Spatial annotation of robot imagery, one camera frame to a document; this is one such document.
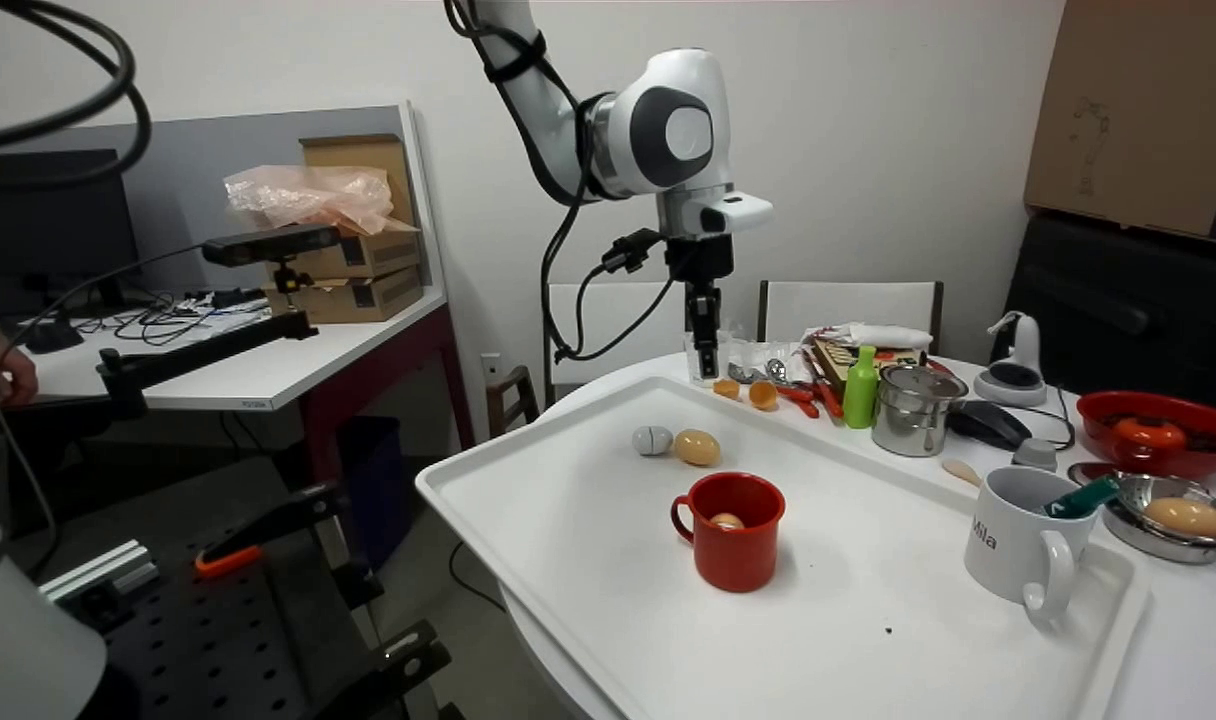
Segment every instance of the red mug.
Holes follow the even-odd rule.
[[[673,501],[673,524],[691,546],[695,573],[723,591],[773,582],[779,517],[779,490],[750,472],[711,472]]]

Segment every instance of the cup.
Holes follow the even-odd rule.
[[[964,552],[968,576],[1013,599],[1038,624],[1058,624],[1073,599],[1092,517],[1049,517],[1043,503],[1078,484],[1041,470],[998,470],[975,498]]]
[[[673,501],[673,524],[691,546],[695,573],[723,591],[773,582],[779,517],[779,490],[750,472],[711,472]]]
[[[968,390],[937,367],[891,367],[879,385],[877,446],[891,457],[941,457],[949,405]]]

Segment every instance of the wire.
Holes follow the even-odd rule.
[[[1066,441],[1059,447],[1078,447],[1078,446],[1079,446],[1079,432],[1078,432],[1078,426],[1073,426],[1073,413],[1066,408],[1059,385],[1058,385],[1058,405],[1059,405],[1059,426],[1066,426],[1066,432],[1070,432],[1070,441]]]
[[[266,446],[256,441],[256,432],[250,430],[244,416],[234,416],[240,426],[240,432],[250,438],[250,446],[266,457]]]
[[[0,11],[17,17],[24,26],[43,27],[50,37],[71,45],[76,51],[86,51],[94,63],[101,63],[112,75],[101,91],[94,91],[88,102],[82,102],[71,109],[61,109],[53,116],[38,116],[38,121],[0,127],[0,150],[19,143],[19,142],[38,142],[38,137],[50,137],[50,134],[61,134],[61,127],[71,127],[71,124],[82,124],[82,121],[112,109],[125,98],[131,106],[131,124],[138,124],[131,143],[129,143],[125,155],[118,155],[118,159],[107,159],[101,170],[69,174],[69,178],[9,178],[9,181],[0,181],[0,194],[12,194],[12,190],[69,190],[69,185],[88,185],[88,181],[118,178],[118,174],[131,170],[145,155],[149,142],[152,142],[152,111],[149,111],[145,98],[131,84],[138,55],[131,55],[129,39],[122,32],[112,32],[107,26],[86,17],[86,11],[71,11],[71,9],[61,9],[61,3],[43,3],[43,0],[29,0],[29,3],[0,0]],[[104,55],[86,37],[76,37],[71,27],[104,39],[118,51],[118,59]]]
[[[88,275],[88,282],[71,283],[69,291],[61,291],[58,299],[50,299],[50,304],[38,311],[38,322],[43,322],[50,311],[61,311],[71,298],[82,298],[82,291],[88,291],[88,287],[95,287],[95,283],[104,283],[104,282],[139,273],[139,270],[159,263],[159,260],[171,260],[171,256],[187,256],[187,251],[195,251],[195,250],[203,250],[203,245],[168,250],[168,251],[155,251],[155,256],[139,256],[139,260],[131,260],[131,263],[107,270],[107,273],[101,273],[101,275]],[[0,353],[0,367],[6,367],[9,353],[19,345],[19,338],[24,338],[24,324],[17,324],[17,329],[9,333],[9,345],[6,345],[6,353]]]
[[[582,116],[582,106],[573,98],[573,87],[563,84],[563,75],[545,59],[545,51],[537,45],[530,45],[523,37],[507,32],[507,27],[495,27],[495,26],[485,26],[480,11],[475,11],[475,0],[444,0],[444,17],[451,26],[457,37],[467,37],[485,59],[487,71],[495,71],[480,50],[485,37],[495,37],[503,39],[516,55],[537,55],[533,67],[545,71],[559,98],[570,102],[570,109],[576,111],[576,159],[582,159],[582,181],[576,181],[576,194],[570,198],[558,181],[552,181],[552,170],[545,166],[545,155],[537,152],[537,142],[530,137],[516,106],[507,102],[507,91],[499,91],[503,109],[511,111],[516,127],[521,127],[521,142],[523,142],[523,152],[530,152],[530,166],[537,170],[541,185],[558,198],[558,201],[570,201],[570,214],[559,220],[559,229],[552,233],[545,256],[541,256],[541,324],[545,324],[545,338],[558,345],[558,360],[595,360],[595,356],[608,356],[624,338],[634,338],[665,299],[665,291],[673,287],[673,282],[665,283],[660,299],[649,304],[649,311],[642,322],[634,322],[617,340],[608,340],[604,348],[595,353],[584,353],[584,322],[582,322],[582,310],[576,310],[576,345],[563,340],[559,324],[558,324],[558,311],[552,311],[552,270],[570,245],[570,233],[582,215],[582,210],[588,205],[588,190],[591,190],[591,174],[588,174],[588,121]]]
[[[131,322],[125,322],[125,324],[118,329],[118,340],[139,340],[139,345],[149,345],[149,348],[168,348],[168,345],[178,345],[182,338],[203,329],[210,318],[216,318],[216,311],[171,318],[171,304],[166,304],[166,310],[145,310],[145,311],[138,311]]]
[[[29,576],[38,582],[38,576],[50,568],[50,561],[58,556],[58,550],[61,550],[61,524],[58,524],[58,514],[53,514],[53,503],[50,503],[50,492],[43,492],[43,484],[42,484],[32,459],[24,457],[24,447],[19,447],[19,441],[17,441],[17,432],[12,432],[6,408],[0,408],[0,432],[6,432],[6,446],[9,446],[9,453],[17,457],[17,466],[19,466],[19,472],[24,472],[29,490],[32,490],[32,498],[38,498],[38,503],[42,503],[42,517],[43,517],[43,550],[42,550],[42,556],[29,564]]]
[[[584,298],[584,287],[588,287],[588,282],[576,287],[576,345],[582,345],[582,338],[584,338],[584,318],[582,318],[582,298]],[[595,348],[595,353],[582,353],[576,360],[600,360],[600,356],[608,356],[608,353],[617,353],[617,345],[624,345],[655,310],[660,310],[660,299],[673,291],[673,283],[675,283],[675,275],[669,275],[665,283],[660,283],[660,291],[654,298],[654,304],[624,329],[624,333],[617,333],[604,348]]]
[[[216,413],[220,438],[234,446],[234,453],[244,457],[244,446],[238,441],[238,432],[224,426],[224,413]]]
[[[503,613],[503,606],[499,606],[495,597],[480,591],[475,583],[467,583],[467,582],[457,573],[461,550],[465,550],[465,539],[457,539],[451,552],[448,552],[448,576],[451,576],[465,591],[472,591],[472,597],[480,597],[485,606],[494,606],[495,613]]]

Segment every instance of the bottle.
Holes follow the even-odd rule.
[[[849,367],[849,385],[845,385],[845,426],[849,426],[849,430],[871,430],[871,426],[877,426],[877,401],[879,401],[877,348],[866,345],[866,348],[857,353],[857,366]]]

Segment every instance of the red bowl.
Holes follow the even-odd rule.
[[[1156,393],[1079,396],[1086,447],[1151,476],[1216,476],[1216,408]]]

